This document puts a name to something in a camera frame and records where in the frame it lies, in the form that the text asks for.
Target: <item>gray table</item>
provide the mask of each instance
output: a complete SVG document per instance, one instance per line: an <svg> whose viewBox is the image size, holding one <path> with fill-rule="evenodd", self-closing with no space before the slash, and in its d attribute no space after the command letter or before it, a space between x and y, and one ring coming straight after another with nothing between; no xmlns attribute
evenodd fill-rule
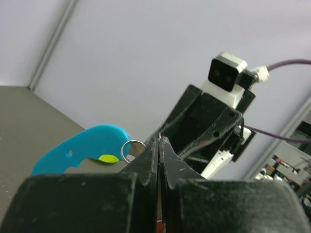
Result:
<svg viewBox="0 0 311 233"><path fill-rule="evenodd" d="M0 86L0 222L35 162L82 130L28 89ZM118 172L124 166L84 160L67 172Z"/></svg>

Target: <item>purple cable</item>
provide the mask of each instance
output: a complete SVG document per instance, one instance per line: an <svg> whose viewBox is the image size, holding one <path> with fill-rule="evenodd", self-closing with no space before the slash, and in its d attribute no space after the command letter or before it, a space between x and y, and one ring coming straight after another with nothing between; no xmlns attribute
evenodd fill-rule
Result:
<svg viewBox="0 0 311 233"><path fill-rule="evenodd" d="M251 126L244 125L244 127L251 130L251 131L255 131L257 133L261 133L261 134L264 134L264 135L267 135L270 137L278 138L278 139L289 141L289 142L311 143L311 139L295 139L295 138L283 137L283 136L280 136L277 134L266 132L264 130L256 129L256 128L251 127Z"/></svg>
<svg viewBox="0 0 311 233"><path fill-rule="evenodd" d="M291 60L285 60L285 61L281 61L281 62L277 62L274 63L272 65L267 66L268 71L280 68L280 67L284 67L284 66L288 66L288 65L297 65L297 64L302 64L302 65L311 65L311 60L308 59L291 59ZM260 129L256 129L254 127L251 126L247 126L244 125L245 128L270 136L270 137L274 137L274 138L278 138L281 140L285 140L285 141L289 141L289 142L298 142L298 143L311 143L311 139L295 139L295 138L289 138L289 137L283 137L277 134L273 134L273 133L269 133L266 132L264 130L260 130Z"/></svg>
<svg viewBox="0 0 311 233"><path fill-rule="evenodd" d="M291 59L291 60L285 60L285 61L281 61L281 62L277 62L274 63L272 65L267 66L268 71L277 69L279 67L284 67L284 66L288 66L288 65L297 65L297 64L301 64L301 65L311 65L311 60L308 59Z"/></svg>

